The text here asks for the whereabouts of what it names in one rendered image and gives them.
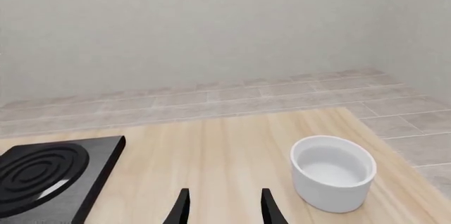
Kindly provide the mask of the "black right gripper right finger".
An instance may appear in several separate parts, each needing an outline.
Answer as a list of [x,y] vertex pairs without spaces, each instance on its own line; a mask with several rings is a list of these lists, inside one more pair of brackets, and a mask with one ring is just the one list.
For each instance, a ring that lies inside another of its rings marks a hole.
[[288,224],[269,188],[261,190],[261,214],[264,224]]

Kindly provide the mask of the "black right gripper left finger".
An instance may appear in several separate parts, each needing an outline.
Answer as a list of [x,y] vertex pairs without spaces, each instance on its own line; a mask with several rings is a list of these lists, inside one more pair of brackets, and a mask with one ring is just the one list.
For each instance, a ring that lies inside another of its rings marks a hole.
[[190,191],[182,188],[175,203],[162,224],[187,224],[190,214]]

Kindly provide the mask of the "white round bowl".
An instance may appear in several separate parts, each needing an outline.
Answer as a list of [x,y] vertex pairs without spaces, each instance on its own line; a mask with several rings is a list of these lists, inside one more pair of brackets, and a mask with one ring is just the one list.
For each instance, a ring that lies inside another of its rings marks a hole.
[[366,199],[377,173],[360,145],[328,135],[305,137],[290,150],[292,182],[300,198],[329,213],[349,213]]

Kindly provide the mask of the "flat black stove plate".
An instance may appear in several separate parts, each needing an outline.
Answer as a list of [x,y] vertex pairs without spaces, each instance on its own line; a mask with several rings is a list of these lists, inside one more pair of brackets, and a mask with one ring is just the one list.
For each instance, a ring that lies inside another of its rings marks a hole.
[[0,224],[84,224],[124,136],[16,145],[0,155]]

